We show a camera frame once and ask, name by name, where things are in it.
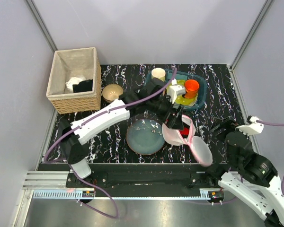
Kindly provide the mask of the pink bra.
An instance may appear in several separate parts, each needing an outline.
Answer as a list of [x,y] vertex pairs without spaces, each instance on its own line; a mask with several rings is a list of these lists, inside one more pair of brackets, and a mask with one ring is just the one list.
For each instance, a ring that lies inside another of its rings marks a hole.
[[191,145],[192,139],[195,135],[196,128],[193,124],[193,121],[187,115],[182,115],[182,123],[186,124],[188,127],[187,131],[188,135],[184,138],[181,134],[180,130],[170,129],[167,127],[166,124],[162,124],[161,130],[164,140],[173,146],[180,146],[180,145]]

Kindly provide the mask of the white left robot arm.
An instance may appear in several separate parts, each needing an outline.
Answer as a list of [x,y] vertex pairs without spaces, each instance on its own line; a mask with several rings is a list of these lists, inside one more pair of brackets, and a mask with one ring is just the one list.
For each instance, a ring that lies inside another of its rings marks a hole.
[[182,130],[183,106],[175,108],[174,104],[177,97],[185,92],[185,88],[177,84],[175,79],[167,84],[159,79],[151,79],[144,86],[124,92],[98,112],[76,122],[64,123],[60,146],[67,163],[77,174],[76,182],[82,187],[92,184],[92,171],[84,145],[116,123],[149,110],[169,129]]

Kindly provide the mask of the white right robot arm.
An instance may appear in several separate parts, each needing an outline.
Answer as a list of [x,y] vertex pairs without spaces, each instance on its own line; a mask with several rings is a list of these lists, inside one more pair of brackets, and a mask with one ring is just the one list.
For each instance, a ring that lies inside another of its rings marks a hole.
[[284,178],[272,162],[253,151],[250,136],[262,133],[264,122],[256,116],[240,125],[231,117],[215,119],[211,132],[225,143],[227,164],[260,193],[256,193],[220,164],[207,168],[205,181],[210,187],[221,187],[248,205],[267,227],[284,227]]

